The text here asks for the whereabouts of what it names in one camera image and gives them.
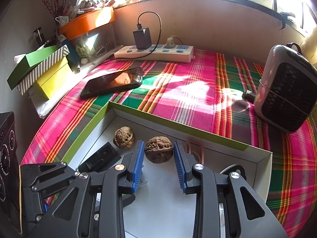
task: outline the white wall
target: white wall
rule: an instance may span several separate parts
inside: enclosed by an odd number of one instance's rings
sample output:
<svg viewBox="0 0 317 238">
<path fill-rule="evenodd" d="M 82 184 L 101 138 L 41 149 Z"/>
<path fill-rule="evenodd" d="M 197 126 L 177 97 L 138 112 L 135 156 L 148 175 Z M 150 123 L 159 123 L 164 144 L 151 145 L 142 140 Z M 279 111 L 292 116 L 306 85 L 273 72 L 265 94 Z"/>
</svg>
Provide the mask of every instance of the white wall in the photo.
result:
<svg viewBox="0 0 317 238">
<path fill-rule="evenodd" d="M 40 0 L 14 0 L 0 22 L 0 112 L 13 111 L 20 161 L 43 120 L 27 94 L 11 91 L 7 78 L 14 68 L 14 56 L 37 49 L 32 33 L 42 27 L 44 36 L 53 36 L 55 22 Z"/>
<path fill-rule="evenodd" d="M 134 45 L 133 31 L 144 11 L 157 12 L 162 20 L 161 44 L 172 35 L 194 48 L 265 62 L 276 44 L 296 42 L 304 37 L 280 20 L 256 9 L 224 0 L 150 0 L 115 9 L 117 43 Z M 152 43 L 157 42 L 159 22 L 155 15 L 141 17 L 149 27 Z"/>
</svg>

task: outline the walnut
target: walnut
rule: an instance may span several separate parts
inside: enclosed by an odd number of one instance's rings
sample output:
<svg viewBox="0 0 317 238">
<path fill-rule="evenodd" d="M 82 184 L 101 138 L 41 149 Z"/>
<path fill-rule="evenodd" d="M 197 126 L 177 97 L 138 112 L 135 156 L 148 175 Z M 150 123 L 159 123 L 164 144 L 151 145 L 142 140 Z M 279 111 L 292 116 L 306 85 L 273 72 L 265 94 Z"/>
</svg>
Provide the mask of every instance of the walnut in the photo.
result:
<svg viewBox="0 0 317 238">
<path fill-rule="evenodd" d="M 115 132 L 114 144 L 120 149 L 129 149 L 135 141 L 134 132 L 130 127 L 122 127 Z"/>
<path fill-rule="evenodd" d="M 165 163 L 173 156 L 173 145 L 167 137 L 154 137 L 147 142 L 144 151 L 152 163 Z"/>
</svg>

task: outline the power strip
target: power strip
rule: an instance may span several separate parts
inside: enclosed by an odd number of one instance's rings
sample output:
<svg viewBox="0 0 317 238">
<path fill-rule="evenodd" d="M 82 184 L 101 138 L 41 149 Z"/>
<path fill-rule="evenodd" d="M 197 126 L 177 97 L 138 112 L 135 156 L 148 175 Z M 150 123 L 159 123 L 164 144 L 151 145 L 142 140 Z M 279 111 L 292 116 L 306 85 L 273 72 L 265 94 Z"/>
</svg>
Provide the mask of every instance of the power strip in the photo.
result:
<svg viewBox="0 0 317 238">
<path fill-rule="evenodd" d="M 115 53 L 115 58 L 136 58 L 147 55 L 154 49 L 152 45 L 148 49 L 138 50 L 136 46 L 127 46 L 121 48 Z M 158 45 L 153 53 L 137 60 L 157 60 L 157 61 L 172 61 L 172 62 L 190 62 L 195 57 L 193 56 L 194 47 L 190 46 L 175 46 L 174 48 L 165 48 L 164 45 Z"/>
</svg>

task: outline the orange container lid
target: orange container lid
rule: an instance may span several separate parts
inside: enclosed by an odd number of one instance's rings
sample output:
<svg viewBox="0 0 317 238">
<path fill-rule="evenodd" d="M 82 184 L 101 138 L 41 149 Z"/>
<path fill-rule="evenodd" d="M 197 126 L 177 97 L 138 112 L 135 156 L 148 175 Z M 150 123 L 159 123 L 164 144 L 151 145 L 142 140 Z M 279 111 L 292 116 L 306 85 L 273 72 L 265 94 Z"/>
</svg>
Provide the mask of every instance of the orange container lid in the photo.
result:
<svg viewBox="0 0 317 238">
<path fill-rule="evenodd" d="M 72 40 L 114 20 L 115 15 L 112 6 L 104 7 L 101 10 L 88 12 L 71 20 L 60 28 L 60 34 L 68 40 Z"/>
</svg>

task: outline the smartphone screen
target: smartphone screen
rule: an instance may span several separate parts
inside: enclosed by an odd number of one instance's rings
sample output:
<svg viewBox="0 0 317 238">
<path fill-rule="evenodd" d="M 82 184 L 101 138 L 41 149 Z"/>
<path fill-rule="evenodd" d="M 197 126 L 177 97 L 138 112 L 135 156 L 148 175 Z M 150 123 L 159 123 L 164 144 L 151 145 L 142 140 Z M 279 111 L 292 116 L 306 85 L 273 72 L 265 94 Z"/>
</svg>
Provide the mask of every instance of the smartphone screen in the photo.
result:
<svg viewBox="0 0 317 238">
<path fill-rule="evenodd" d="M 118 71 L 89 80 L 84 87 L 81 96 L 99 92 L 106 93 L 107 91 L 115 92 L 115 88 L 122 88 L 122 86 L 126 85 L 133 88 L 133 84 L 138 84 L 141 81 L 142 68 L 140 67 Z"/>
</svg>

